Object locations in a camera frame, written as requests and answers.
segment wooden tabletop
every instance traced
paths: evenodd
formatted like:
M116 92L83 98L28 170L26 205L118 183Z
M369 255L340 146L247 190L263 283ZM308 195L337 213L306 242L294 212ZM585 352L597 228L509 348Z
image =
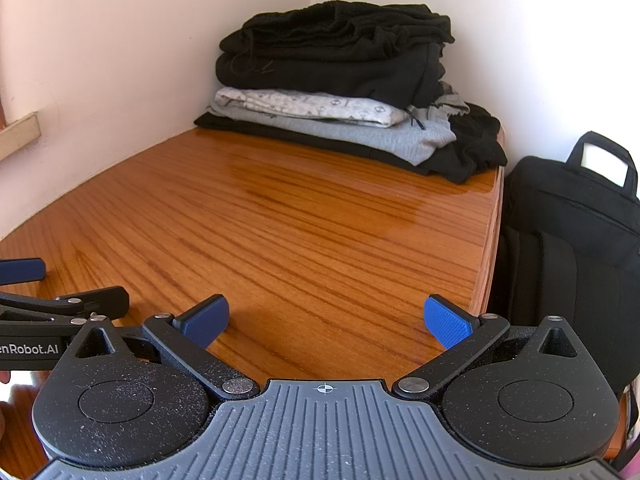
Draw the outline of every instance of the wooden tabletop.
M53 298L123 285L124 324L226 296L209 351L267 378L384 378L442 351L426 331L432 293L479 314L493 267L502 171L454 186L382 163L240 134L192 130L121 162L0 242L40 256L42 282L2 290ZM0 388L0 467L27 478L46 458L30 407L42 372Z

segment gray ribbed surface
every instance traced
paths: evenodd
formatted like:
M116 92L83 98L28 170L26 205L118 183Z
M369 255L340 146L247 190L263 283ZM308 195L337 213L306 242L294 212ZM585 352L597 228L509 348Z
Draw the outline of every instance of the gray ribbed surface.
M271 381L250 400L224 403L181 452L126 471L52 462L37 480L608 480L589 462L553 471L493 463L459 444L428 404L391 397L377 381Z

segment metal pin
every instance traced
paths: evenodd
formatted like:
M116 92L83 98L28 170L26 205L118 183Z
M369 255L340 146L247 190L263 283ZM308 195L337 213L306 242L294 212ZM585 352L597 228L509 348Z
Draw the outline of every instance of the metal pin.
M421 377L405 377L398 381L398 388L408 394L421 394L429 389L429 381Z
M254 382L245 377L236 377L222 383L222 389L228 394L247 394L254 387Z

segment white wall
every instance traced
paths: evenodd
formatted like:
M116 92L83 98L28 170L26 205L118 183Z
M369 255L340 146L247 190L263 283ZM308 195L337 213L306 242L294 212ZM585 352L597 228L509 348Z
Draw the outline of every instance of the white wall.
M368 1L423 2L451 17L445 78L502 120L510 166L566 158L588 130L640 164L640 0Z
M0 238L87 178L192 127L220 39L308 0L0 0L8 121L42 138L0 161Z

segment stack of folded clothes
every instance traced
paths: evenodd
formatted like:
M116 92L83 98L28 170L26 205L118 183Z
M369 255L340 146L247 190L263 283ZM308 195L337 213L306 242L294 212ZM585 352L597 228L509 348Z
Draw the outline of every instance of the stack of folded clothes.
M220 43L198 126L381 160L452 182L504 165L500 123L442 81L448 16L325 2L258 14Z

